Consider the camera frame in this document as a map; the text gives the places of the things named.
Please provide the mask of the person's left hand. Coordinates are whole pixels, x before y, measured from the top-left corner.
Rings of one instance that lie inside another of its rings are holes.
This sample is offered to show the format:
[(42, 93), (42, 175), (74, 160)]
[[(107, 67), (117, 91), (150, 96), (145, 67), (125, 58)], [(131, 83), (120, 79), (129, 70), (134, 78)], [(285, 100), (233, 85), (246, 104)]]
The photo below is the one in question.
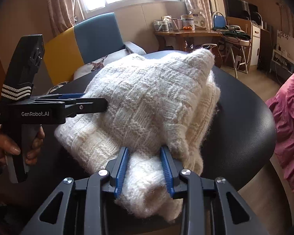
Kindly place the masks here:
[[(36, 165), (37, 157), (41, 152), (44, 138), (44, 130), (40, 127), (35, 139), (33, 140), (30, 150), (26, 154), (25, 162), (27, 165)], [(0, 166), (3, 167), (6, 165), (6, 154), (19, 155), (20, 153), (21, 150), (18, 145), (10, 137), (3, 133), (0, 125)]]

